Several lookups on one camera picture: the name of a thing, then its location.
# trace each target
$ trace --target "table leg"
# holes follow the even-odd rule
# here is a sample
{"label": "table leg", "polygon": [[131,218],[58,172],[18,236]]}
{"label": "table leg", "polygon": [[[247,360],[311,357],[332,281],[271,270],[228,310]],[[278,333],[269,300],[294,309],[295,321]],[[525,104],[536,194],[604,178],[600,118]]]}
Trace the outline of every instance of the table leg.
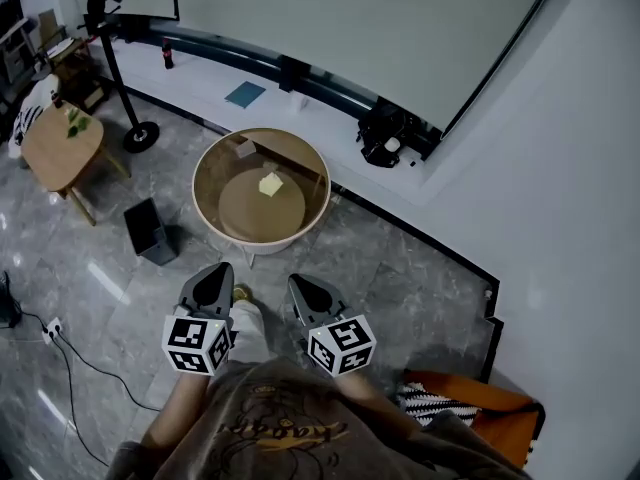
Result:
{"label": "table leg", "polygon": [[116,159],[111,153],[109,153],[107,148],[101,146],[100,150],[102,151],[104,157],[109,160],[109,162],[111,162],[113,166],[118,169],[125,178],[131,178],[131,173],[127,171],[127,168],[122,165],[118,159]]}
{"label": "table leg", "polygon": [[82,204],[82,201],[80,201],[80,199],[78,199],[78,196],[76,195],[76,193],[73,191],[73,188],[69,187],[68,189],[66,189],[65,191],[67,193],[67,195],[71,198],[71,200],[73,201],[73,203],[76,205],[76,208],[78,210],[80,210],[80,213],[82,215],[84,215],[84,218],[87,219],[87,221],[89,222],[89,224],[91,224],[92,226],[96,225],[96,221],[95,219],[89,214],[89,212],[87,211],[87,209],[84,207],[84,205]]}

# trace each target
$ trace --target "tripod base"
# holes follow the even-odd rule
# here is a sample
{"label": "tripod base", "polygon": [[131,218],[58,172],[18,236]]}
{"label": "tripod base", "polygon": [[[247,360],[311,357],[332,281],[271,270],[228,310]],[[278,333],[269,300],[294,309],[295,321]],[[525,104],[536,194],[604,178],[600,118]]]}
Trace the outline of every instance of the tripod base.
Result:
{"label": "tripod base", "polygon": [[137,128],[131,128],[124,136],[123,147],[129,153],[142,153],[153,146],[160,136],[160,128],[156,123],[145,121]]}

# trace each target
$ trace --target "yellow sponge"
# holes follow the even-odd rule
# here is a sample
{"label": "yellow sponge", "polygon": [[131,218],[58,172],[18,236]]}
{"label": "yellow sponge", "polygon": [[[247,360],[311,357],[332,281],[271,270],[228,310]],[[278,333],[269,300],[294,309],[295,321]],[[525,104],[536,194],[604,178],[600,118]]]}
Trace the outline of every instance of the yellow sponge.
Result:
{"label": "yellow sponge", "polygon": [[258,190],[269,197],[273,197],[273,194],[275,194],[281,186],[282,180],[278,178],[275,172],[272,172],[260,180]]}

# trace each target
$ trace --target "electric cable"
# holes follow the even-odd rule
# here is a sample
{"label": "electric cable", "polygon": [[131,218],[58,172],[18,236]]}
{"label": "electric cable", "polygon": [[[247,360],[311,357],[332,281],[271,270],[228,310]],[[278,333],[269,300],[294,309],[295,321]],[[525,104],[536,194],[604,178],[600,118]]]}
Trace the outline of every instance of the electric cable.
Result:
{"label": "electric cable", "polygon": [[18,311],[20,312],[21,315],[26,315],[26,316],[31,316],[33,318],[37,318],[39,320],[39,322],[40,322],[40,325],[42,326],[42,332],[44,332],[45,334],[48,332],[47,326],[44,325],[44,322],[42,321],[42,318],[40,318],[38,315],[34,315],[33,313],[27,313],[26,311],[23,311],[18,302],[16,302],[16,305],[17,305],[17,309],[18,309]]}
{"label": "electric cable", "polygon": [[69,398],[71,400],[71,419],[73,420],[73,424],[76,427],[76,434],[78,435],[78,439],[80,440],[80,443],[82,443],[82,446],[84,446],[84,449],[87,451],[87,453],[89,455],[91,455],[94,459],[96,459],[100,464],[102,464],[103,466],[108,468],[109,464],[107,464],[105,461],[103,461],[98,456],[96,456],[89,449],[89,447],[84,442],[84,439],[82,439],[82,436],[80,435],[80,428],[78,427],[78,422],[76,421],[76,410],[75,410],[75,406],[74,406],[74,403],[73,403],[73,384],[71,382],[71,366],[69,366],[69,359],[67,359],[67,354],[65,354],[64,350],[62,349],[62,347],[60,345],[58,345],[58,342],[53,337],[53,333],[50,333],[49,336],[51,336],[51,341],[53,341],[53,344],[56,347],[58,347],[58,349],[60,349],[60,352],[62,352],[62,357],[64,357],[64,362],[65,362],[65,364],[67,366],[67,376],[69,378]]}
{"label": "electric cable", "polygon": [[61,329],[56,328],[56,331],[58,331],[58,336],[60,336],[60,339],[62,341],[64,341],[71,350],[73,350],[73,352],[78,356],[78,358],[80,359],[80,361],[82,361],[84,364],[86,364],[89,368],[94,369],[95,371],[97,371],[98,373],[102,373],[104,375],[108,375],[109,377],[113,377],[114,379],[118,379],[122,385],[124,386],[124,389],[127,391],[127,394],[129,395],[129,398],[131,398],[131,401],[136,404],[138,407],[141,407],[142,409],[147,409],[148,411],[155,411],[155,412],[160,412],[160,409],[156,409],[155,407],[149,407],[147,405],[144,405],[140,402],[138,402],[134,396],[131,394],[131,391],[129,391],[129,386],[127,386],[127,383],[122,379],[122,377],[120,377],[119,375],[116,375],[115,373],[111,373],[111,372],[107,372],[104,370],[101,370],[100,368],[98,368],[97,366],[92,365],[91,363],[89,363],[88,361],[86,361],[84,359],[84,357],[82,357],[80,355],[80,352],[78,352],[76,350],[76,348],[69,343],[69,341],[64,337],[64,335],[61,332]]}

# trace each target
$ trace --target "round table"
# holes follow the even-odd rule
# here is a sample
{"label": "round table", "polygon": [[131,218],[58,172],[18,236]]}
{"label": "round table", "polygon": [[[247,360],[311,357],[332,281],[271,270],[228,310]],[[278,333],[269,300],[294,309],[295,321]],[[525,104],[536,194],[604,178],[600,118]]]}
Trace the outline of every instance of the round table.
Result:
{"label": "round table", "polygon": [[[275,173],[282,186],[272,195],[260,180]],[[230,133],[200,158],[193,200],[207,225],[251,254],[272,254],[318,222],[331,182],[318,152],[300,137],[272,128]]]}

